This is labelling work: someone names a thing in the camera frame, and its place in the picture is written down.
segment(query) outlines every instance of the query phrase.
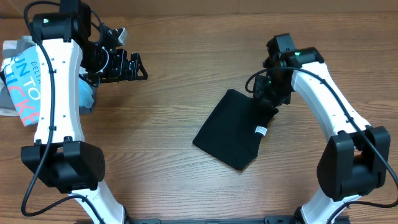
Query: white label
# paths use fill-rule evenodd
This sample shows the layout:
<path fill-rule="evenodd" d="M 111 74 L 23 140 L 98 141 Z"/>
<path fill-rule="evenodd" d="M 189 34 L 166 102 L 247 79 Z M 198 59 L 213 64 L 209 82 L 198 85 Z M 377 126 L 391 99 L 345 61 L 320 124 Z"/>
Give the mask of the white label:
<path fill-rule="evenodd" d="M 266 129 L 265 127 L 260 127 L 260 126 L 258 126 L 258 127 L 256 128 L 256 131 L 255 131 L 254 133 L 260 133 L 260 134 L 262 134 L 263 136 L 265 136 L 266 133 L 267 133 L 267 129 Z"/>

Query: black cable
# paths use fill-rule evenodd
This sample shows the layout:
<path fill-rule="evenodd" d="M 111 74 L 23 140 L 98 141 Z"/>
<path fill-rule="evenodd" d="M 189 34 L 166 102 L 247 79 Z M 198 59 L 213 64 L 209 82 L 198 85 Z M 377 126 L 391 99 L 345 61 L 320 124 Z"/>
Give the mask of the black cable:
<path fill-rule="evenodd" d="M 43 52 L 43 55 L 45 57 L 45 61 L 47 62 L 47 65 L 49 67 L 50 87 L 51 87 L 50 126 L 49 126 L 49 138 L 47 140 L 47 145 L 45 147 L 45 151 L 43 153 L 43 156 L 42 156 L 42 159 L 40 160 L 39 165 L 37 166 L 36 172 L 33 175 L 33 178 L 32 178 L 32 180 L 31 180 L 31 182 L 30 182 L 30 184 L 29 184 L 29 186 L 28 186 L 28 188 L 26 190 L 26 193 L 25 193 L 24 199 L 22 201 L 22 205 L 21 205 L 21 212 L 22 212 L 23 215 L 25 215 L 27 217 L 32 217 L 32 216 L 40 215 L 40 214 L 50 210 L 51 208 L 61 204 L 62 202 L 66 202 L 67 200 L 70 200 L 70 199 L 73 199 L 73 198 L 81 198 L 83 202 L 86 202 L 89 205 L 89 207 L 92 209 L 93 213 L 95 214 L 97 219 L 100 221 L 100 223 L 103 223 L 103 219 L 101 218 L 99 213 L 96 211 L 94 205 L 89 200 L 87 200 L 86 197 L 84 197 L 82 195 L 72 195 L 72 196 L 69 196 L 69 197 L 65 197 L 65 198 L 63 198 L 63 199 L 61 199 L 61 200 L 59 200 L 59 201 L 57 201 L 57 202 L 45 207 L 45 208 L 43 208 L 43 209 L 41 209 L 41 210 L 39 210 L 37 212 L 31 212 L 30 213 L 30 212 L 26 211 L 26 204 L 27 204 L 27 201 L 29 199 L 29 195 L 32 192 L 33 186 L 36 183 L 36 180 L 37 180 L 37 178 L 38 178 L 38 176 L 40 174 L 40 171 L 41 171 L 41 169 L 42 169 L 42 167 L 44 165 L 44 162 L 45 162 L 45 160 L 46 160 L 46 158 L 47 158 L 47 156 L 49 154 L 50 146 L 51 146 L 52 138 L 53 138 L 53 134 L 54 134 L 54 129 L 55 129 L 55 127 L 54 127 L 54 114 L 55 114 L 54 70 L 52 68 L 50 57 L 47 54 L 47 51 L 44 49 L 44 46 L 41 43 L 41 41 L 38 40 L 37 36 L 33 32 L 32 27 L 30 26 L 30 23 L 29 23 L 29 18 L 28 18 L 29 9 L 32 6 L 35 6 L 35 5 L 38 5 L 38 4 L 51 4 L 51 5 L 54 5 L 54 6 L 59 6 L 59 3 L 50 2 L 50 1 L 36 1 L 36 2 L 32 2 L 32 3 L 28 4 L 25 7 L 25 10 L 24 10 L 24 19 L 25 19 L 26 26 L 29 29 L 29 32 L 30 32 L 30 34 L 32 36 L 33 41 L 35 43 L 37 43 L 37 45 L 40 47 L 41 51 Z"/>
<path fill-rule="evenodd" d="M 93 25 L 93 27 L 96 29 L 96 30 L 98 30 L 98 32 L 101 32 L 100 31 L 100 28 L 92 21 L 91 22 L 91 25 Z"/>
<path fill-rule="evenodd" d="M 318 75 L 302 69 L 302 68 L 295 68 L 295 67 L 275 67 L 275 68 L 268 68 L 268 69 L 263 69 L 260 72 L 255 73 L 254 75 L 252 75 L 248 81 L 246 82 L 245 85 L 245 89 L 246 91 L 253 93 L 252 90 L 248 89 L 248 85 L 250 83 L 250 81 L 264 73 L 264 72 L 269 72 L 269 71 L 275 71 L 275 70 L 296 70 L 296 71 L 300 71 L 303 73 L 306 73 L 308 75 L 311 75 L 312 77 L 316 78 L 317 80 L 321 81 L 322 84 L 324 84 L 329 91 L 331 92 L 331 94 L 335 97 L 337 103 L 340 105 L 341 110 L 344 112 L 345 116 L 347 117 L 348 121 L 353 125 L 354 129 L 359 133 L 359 135 L 364 139 L 365 143 L 371 148 L 371 150 L 373 151 L 373 153 L 375 153 L 375 155 L 377 155 L 377 157 L 380 159 L 380 161 L 384 164 L 384 166 L 386 167 L 386 169 L 388 170 L 388 172 L 390 173 L 392 179 L 394 180 L 397 189 L 398 189 L 398 178 L 396 173 L 392 170 L 391 166 L 387 163 L 387 161 L 380 155 L 379 151 L 376 149 L 376 147 L 374 147 L 373 143 L 368 139 L 368 137 L 366 137 L 365 133 L 361 130 L 361 128 L 358 127 L 358 125 L 356 125 L 356 123 L 354 122 L 354 119 L 349 115 L 348 110 L 346 109 L 346 107 L 344 106 L 343 102 L 340 100 L 340 98 L 338 97 L 337 93 L 334 91 L 334 89 L 327 83 L 327 81 L 321 77 L 319 77 Z M 379 204 L 379 203 L 373 203 L 373 202 L 363 202 L 363 201 L 353 201 L 353 202 L 345 202 L 342 206 L 340 206 L 339 208 L 337 208 L 330 216 L 330 218 L 328 219 L 326 224 L 330 224 L 332 219 L 335 218 L 335 216 L 337 214 L 339 214 L 345 207 L 349 207 L 350 205 L 368 205 L 368 206 L 373 206 L 373 207 L 377 207 L 377 208 L 392 208 L 398 205 L 398 198 L 395 202 L 390 203 L 390 204 Z"/>
<path fill-rule="evenodd" d="M 91 10 L 91 12 L 94 14 L 95 17 L 97 17 L 99 24 L 102 24 L 102 21 L 101 21 L 100 17 L 98 16 L 98 14 L 94 10 Z"/>

